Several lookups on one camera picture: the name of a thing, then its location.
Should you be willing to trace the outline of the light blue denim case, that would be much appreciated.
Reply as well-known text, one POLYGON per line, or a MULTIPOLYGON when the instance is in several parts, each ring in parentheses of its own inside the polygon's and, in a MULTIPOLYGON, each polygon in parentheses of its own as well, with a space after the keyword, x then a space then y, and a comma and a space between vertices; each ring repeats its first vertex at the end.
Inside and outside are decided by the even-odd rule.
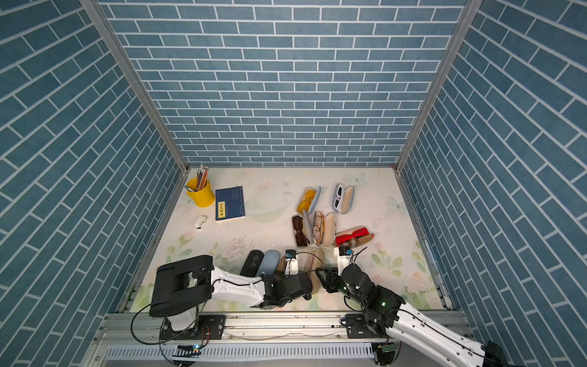
POLYGON ((263 260, 261 260, 261 264, 257 270, 257 277, 261 276, 268 276, 273 275, 275 273, 276 268, 279 265, 281 256, 279 252, 275 250, 267 251, 264 254, 263 260))

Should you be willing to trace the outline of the black glasses case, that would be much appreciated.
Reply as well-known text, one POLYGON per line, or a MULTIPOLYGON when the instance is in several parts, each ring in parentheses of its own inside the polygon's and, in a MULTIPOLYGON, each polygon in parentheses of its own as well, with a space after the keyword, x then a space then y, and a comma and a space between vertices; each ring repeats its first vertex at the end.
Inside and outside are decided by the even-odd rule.
POLYGON ((241 276, 244 277, 256 277, 258 269, 263 261, 264 252, 260 250, 252 250, 249 252, 244 265, 242 266, 242 270, 240 272, 241 276))

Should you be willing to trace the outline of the beige case purple glasses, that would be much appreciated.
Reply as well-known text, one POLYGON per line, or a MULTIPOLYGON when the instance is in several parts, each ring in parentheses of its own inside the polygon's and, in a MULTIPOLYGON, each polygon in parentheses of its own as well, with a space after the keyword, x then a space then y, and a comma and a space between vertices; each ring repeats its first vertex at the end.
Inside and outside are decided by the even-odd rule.
POLYGON ((323 262, 325 260, 325 252, 323 249, 319 248, 309 252, 302 252, 302 255, 305 258, 304 272, 306 272, 310 276, 310 281, 313 285, 313 290, 311 294, 315 295, 319 292, 319 290, 322 287, 316 270, 323 266, 323 262))

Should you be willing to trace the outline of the flag pattern glasses case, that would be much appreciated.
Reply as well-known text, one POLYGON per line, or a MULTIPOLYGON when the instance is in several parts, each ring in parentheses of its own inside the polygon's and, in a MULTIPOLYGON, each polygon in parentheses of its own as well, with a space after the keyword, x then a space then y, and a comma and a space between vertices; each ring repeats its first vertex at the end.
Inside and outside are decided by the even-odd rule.
POLYGON ((323 215, 325 216, 326 222, 323 246, 334 246, 336 244, 336 215, 334 213, 328 213, 323 215))

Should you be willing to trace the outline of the plaid beige glasses case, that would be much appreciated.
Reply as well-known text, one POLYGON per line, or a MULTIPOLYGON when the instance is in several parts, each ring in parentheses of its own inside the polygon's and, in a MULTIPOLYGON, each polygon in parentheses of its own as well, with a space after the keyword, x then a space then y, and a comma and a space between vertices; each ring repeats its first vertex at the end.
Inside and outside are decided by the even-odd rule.
POLYGON ((275 275, 283 275, 284 274, 284 269, 286 266, 286 256, 283 255, 279 262, 278 262, 278 266, 275 269, 275 275))

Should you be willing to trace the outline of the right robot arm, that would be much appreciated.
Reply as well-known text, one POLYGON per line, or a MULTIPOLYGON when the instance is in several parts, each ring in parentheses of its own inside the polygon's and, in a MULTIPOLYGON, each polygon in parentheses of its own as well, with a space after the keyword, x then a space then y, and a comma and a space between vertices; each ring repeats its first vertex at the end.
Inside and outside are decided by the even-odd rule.
POLYGON ((365 326, 378 337, 406 343, 442 366, 508 365, 500 345, 482 344, 444 327, 395 292, 375 284, 356 264, 341 272, 321 268, 316 273, 327 292, 339 292, 360 305, 365 326))

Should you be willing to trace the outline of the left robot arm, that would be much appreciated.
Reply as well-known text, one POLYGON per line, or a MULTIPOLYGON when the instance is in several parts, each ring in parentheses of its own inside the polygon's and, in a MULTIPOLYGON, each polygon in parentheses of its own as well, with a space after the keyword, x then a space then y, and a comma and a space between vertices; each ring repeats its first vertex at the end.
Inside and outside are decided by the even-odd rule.
POLYGON ((307 273, 246 277, 216 267, 210 255, 199 255, 157 269, 149 315, 170 319, 212 299, 272 310, 298 298, 310 300, 312 291, 307 273))

